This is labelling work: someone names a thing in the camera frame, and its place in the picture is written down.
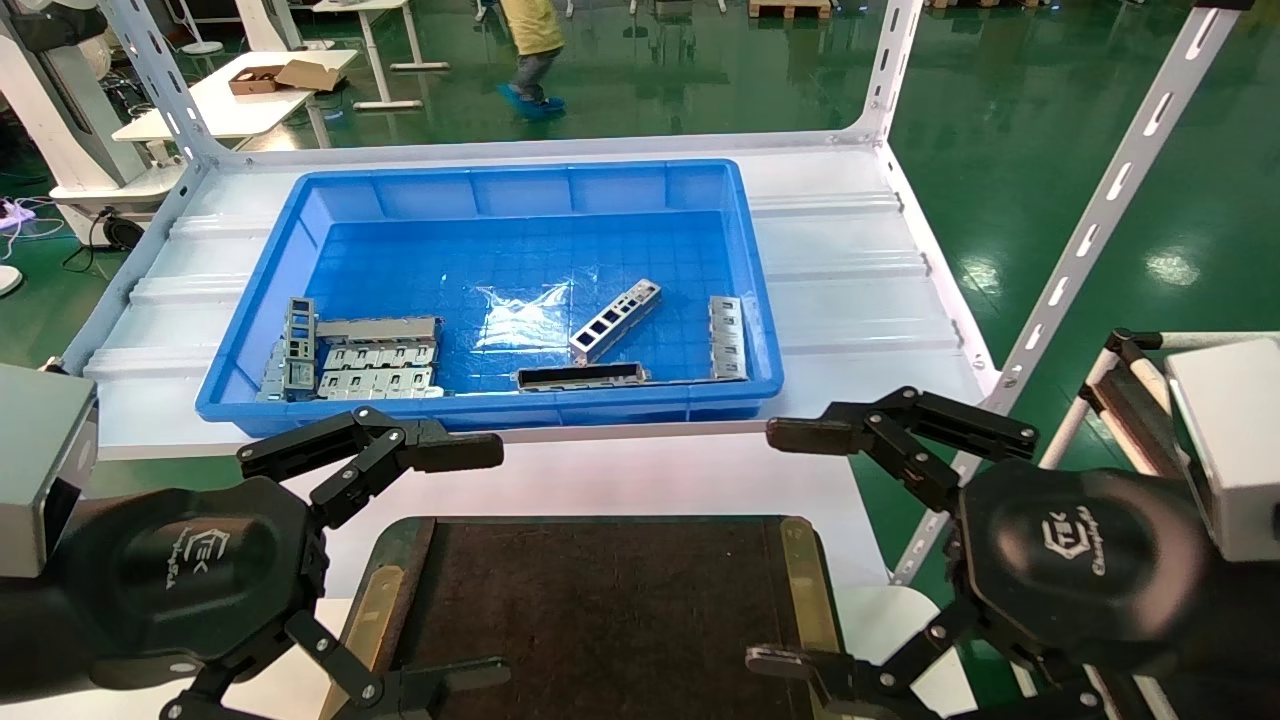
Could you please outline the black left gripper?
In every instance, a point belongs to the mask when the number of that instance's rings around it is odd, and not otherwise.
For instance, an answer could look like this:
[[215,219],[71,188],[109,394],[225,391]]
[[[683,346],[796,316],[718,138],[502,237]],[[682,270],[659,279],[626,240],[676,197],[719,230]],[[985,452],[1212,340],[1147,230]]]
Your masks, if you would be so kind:
[[[329,564],[323,527],[410,470],[499,466],[499,436],[362,406],[246,445],[237,461],[270,480],[78,503],[41,574],[3,580],[3,691],[141,691],[204,669],[161,719],[260,719],[221,700],[291,641],[347,694],[335,719],[434,719],[448,694],[511,679],[502,657],[375,675],[311,612]],[[276,484],[333,462],[310,506]]]

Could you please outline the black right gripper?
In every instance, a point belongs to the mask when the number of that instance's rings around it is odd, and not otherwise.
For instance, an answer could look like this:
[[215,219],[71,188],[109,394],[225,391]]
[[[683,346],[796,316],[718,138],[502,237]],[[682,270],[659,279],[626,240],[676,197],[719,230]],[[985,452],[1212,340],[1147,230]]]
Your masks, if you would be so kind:
[[[1179,719],[1277,716],[1277,562],[1228,560],[1184,484],[998,462],[960,489],[927,442],[1029,460],[1041,433],[911,386],[813,419],[772,418],[765,437],[788,454],[864,454],[931,511],[956,509],[956,600],[883,665],[755,644],[751,673],[805,682],[840,716],[940,719],[913,684],[975,630],[1047,675],[1091,666],[1151,678]],[[1100,719],[1101,698],[1074,682],[955,717]]]

